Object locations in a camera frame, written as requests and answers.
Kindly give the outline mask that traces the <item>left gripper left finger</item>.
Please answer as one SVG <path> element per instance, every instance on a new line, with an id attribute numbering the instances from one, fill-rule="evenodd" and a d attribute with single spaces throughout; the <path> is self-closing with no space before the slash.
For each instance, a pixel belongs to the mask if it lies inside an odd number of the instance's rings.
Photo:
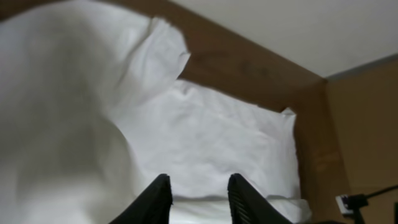
<path id="1" fill-rule="evenodd" d="M 109 224 L 169 224 L 172 204 L 170 177 L 160 174 Z"/>

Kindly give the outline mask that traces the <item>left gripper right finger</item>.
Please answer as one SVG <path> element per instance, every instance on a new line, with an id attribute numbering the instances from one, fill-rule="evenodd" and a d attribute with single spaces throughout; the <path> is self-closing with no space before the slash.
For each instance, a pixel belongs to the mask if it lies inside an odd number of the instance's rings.
<path id="1" fill-rule="evenodd" d="M 292 224 L 241 174 L 229 178 L 228 200 L 232 224 Z"/>

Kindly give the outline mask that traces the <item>white graphic t-shirt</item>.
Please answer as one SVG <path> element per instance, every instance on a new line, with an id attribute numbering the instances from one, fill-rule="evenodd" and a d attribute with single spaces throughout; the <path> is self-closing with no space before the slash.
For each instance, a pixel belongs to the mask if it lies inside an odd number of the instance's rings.
<path id="1" fill-rule="evenodd" d="M 289 221 L 296 115 L 180 79 L 190 52 L 161 18 L 48 4 L 1 23 L 1 222 L 109 223 L 168 174 L 172 223 L 230 223 L 244 176 Z"/>

